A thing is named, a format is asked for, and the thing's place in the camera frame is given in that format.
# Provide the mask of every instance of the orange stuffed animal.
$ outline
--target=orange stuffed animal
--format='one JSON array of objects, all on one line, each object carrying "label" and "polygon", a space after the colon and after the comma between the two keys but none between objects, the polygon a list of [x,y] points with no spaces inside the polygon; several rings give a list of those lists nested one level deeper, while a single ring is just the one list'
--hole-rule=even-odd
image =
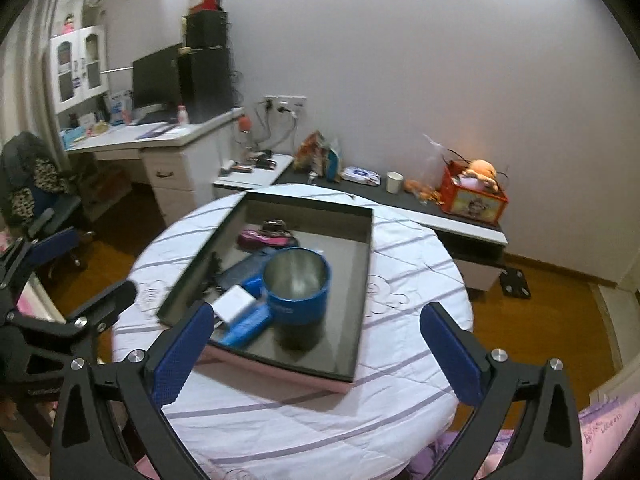
[{"label": "orange stuffed animal", "polygon": [[462,172],[464,176],[471,176],[481,180],[485,187],[489,187],[494,193],[498,192],[498,184],[495,181],[495,168],[486,160],[480,158],[473,160],[469,167]]}]

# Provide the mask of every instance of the striped tablecloth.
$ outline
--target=striped tablecloth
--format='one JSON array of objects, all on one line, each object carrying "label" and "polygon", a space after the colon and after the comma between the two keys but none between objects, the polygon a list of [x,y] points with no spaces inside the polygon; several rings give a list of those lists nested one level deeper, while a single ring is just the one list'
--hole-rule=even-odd
[{"label": "striped tablecloth", "polygon": [[[302,184],[260,192],[349,203],[374,211],[369,295],[356,385],[346,395],[310,390],[200,357],[164,413],[213,479],[382,480],[447,429],[457,400],[420,336],[420,308],[440,303],[470,329],[462,277],[434,232],[386,206]],[[114,359],[147,349],[164,329],[162,300],[240,200],[224,197],[159,235],[129,275],[136,303],[113,330]]]}]

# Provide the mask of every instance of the cabinet door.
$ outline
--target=cabinet door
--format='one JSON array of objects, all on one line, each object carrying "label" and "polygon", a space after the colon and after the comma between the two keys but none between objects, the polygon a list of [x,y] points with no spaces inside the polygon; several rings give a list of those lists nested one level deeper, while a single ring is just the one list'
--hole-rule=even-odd
[{"label": "cabinet door", "polygon": [[57,114],[82,101],[78,46],[77,31],[58,36],[50,43],[49,71]]},{"label": "cabinet door", "polygon": [[109,90],[107,75],[100,73],[107,70],[104,29],[102,27],[81,28],[78,34],[80,34],[82,97],[88,99]]}]

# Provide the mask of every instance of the paper cup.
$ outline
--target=paper cup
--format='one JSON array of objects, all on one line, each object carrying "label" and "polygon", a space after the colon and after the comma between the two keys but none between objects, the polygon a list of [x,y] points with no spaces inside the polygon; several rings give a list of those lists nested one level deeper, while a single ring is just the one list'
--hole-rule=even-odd
[{"label": "paper cup", "polygon": [[402,189],[402,180],[404,177],[395,171],[389,171],[386,174],[386,191],[389,193],[398,193]]}]

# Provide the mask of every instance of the chair wheel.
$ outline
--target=chair wheel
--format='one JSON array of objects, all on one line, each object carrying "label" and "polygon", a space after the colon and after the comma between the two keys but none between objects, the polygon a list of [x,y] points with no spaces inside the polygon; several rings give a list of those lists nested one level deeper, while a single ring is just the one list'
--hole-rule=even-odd
[{"label": "chair wheel", "polygon": [[80,243],[90,244],[94,241],[95,231],[86,231],[80,235]]},{"label": "chair wheel", "polygon": [[85,270],[86,269],[86,262],[80,260],[77,256],[75,256],[74,254],[71,255],[71,259],[73,260],[74,265],[80,269],[80,270]]}]

